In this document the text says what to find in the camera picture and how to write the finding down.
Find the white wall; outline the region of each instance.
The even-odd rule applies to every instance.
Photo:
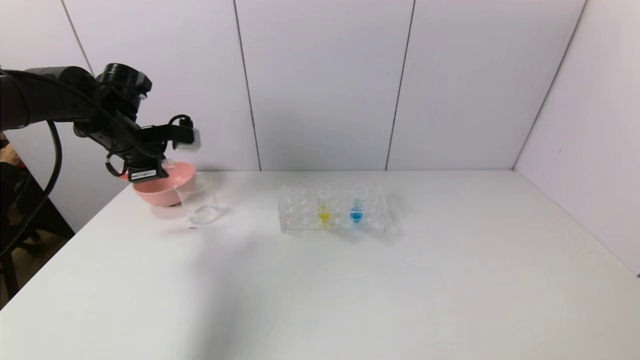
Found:
[[[234,0],[65,0],[96,75],[123,63],[153,82],[137,122],[185,113],[200,130],[195,154],[165,153],[202,170],[258,170]]]
[[[412,0],[236,0],[263,170],[382,170]]]
[[[512,168],[584,0],[419,0],[389,170]]]
[[[0,64],[5,69],[75,65],[88,69],[64,8],[53,0],[4,0]],[[105,150],[58,124],[63,161],[51,200],[71,228],[80,230],[127,183],[104,167]],[[45,122],[6,132],[42,188],[53,170],[54,147]]]
[[[587,2],[515,170],[640,273],[640,1]]]

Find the label sticker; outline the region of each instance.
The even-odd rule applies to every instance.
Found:
[[[154,176],[156,174],[155,170],[147,170],[142,172],[137,172],[135,174],[131,174],[131,180],[141,179],[142,177]]]

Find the blue liquid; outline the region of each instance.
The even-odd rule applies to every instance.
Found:
[[[362,209],[351,208],[351,219],[354,223],[359,223],[362,220]]]

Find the black cable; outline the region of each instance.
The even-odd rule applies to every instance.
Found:
[[[107,154],[106,160],[104,160],[104,165],[107,167],[107,170],[111,173],[111,175],[115,177],[120,177],[127,173],[127,170],[129,169],[129,162],[127,161],[127,159],[124,159],[124,165],[122,165],[122,171],[118,172],[111,164],[111,157],[113,156],[115,151],[116,151],[116,142],[112,138],[111,148],[109,150],[109,153]]]
[[[169,125],[173,124],[173,122],[176,120],[182,120],[182,119],[191,120],[191,118],[188,115],[180,114],[172,117],[171,120],[169,120]]]
[[[78,96],[80,99],[86,101],[88,104],[91,104],[94,108],[96,108],[99,112],[101,112],[107,119],[109,119],[114,125],[118,126],[120,130],[122,130],[122,132],[124,133],[125,137],[133,144],[133,146],[135,146],[138,150],[140,150],[140,152],[142,152],[144,155],[150,158],[161,158],[164,156],[163,153],[154,154],[153,152],[150,152],[150,150],[143,143],[141,143],[132,134],[130,134],[129,130],[123,124],[121,124],[116,118],[111,116],[111,114],[108,111],[106,111],[102,106],[97,104],[95,101],[91,100],[88,96],[86,96],[79,90],[72,88],[71,86],[68,86],[67,84],[64,84],[60,81],[53,80],[53,79],[47,78],[46,76],[34,74],[31,72],[19,71],[19,70],[3,70],[3,71],[6,74],[9,74],[12,76],[22,76],[24,78],[43,81],[60,88],[64,88],[69,92],[72,92],[74,95]]]
[[[6,252],[12,251],[13,244],[18,241],[22,232],[27,228],[27,225],[29,225],[30,221],[33,219],[36,213],[38,213],[38,210],[40,210],[42,205],[44,205],[44,203],[49,198],[49,194],[51,194],[51,190],[53,190],[53,186],[56,184],[58,176],[60,175],[60,168],[62,167],[62,144],[60,144],[60,136],[58,135],[58,129],[56,129],[56,124],[53,122],[53,120],[47,120],[47,125],[49,125],[51,137],[53,138],[53,145],[56,148],[56,162],[53,166],[53,172],[51,173],[51,177],[49,178],[47,187],[44,189],[42,198],[40,199],[40,201],[38,201],[36,206],[31,209],[31,212],[29,212],[29,214],[25,215],[25,217],[22,218],[22,221],[20,221],[20,224],[18,225],[13,238],[9,243],[9,246],[4,248],[2,253],[0,253],[0,256],[4,255]]]

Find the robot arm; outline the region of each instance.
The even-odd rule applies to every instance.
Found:
[[[169,124],[140,127],[136,114],[151,91],[151,80],[131,67],[112,63],[94,78],[79,67],[49,67],[27,71],[0,70],[1,129],[17,129],[35,122],[73,122],[74,133],[99,143],[124,160],[129,181],[138,183],[167,177],[162,168],[169,141],[173,148],[197,151],[200,135],[191,119],[177,115]]]

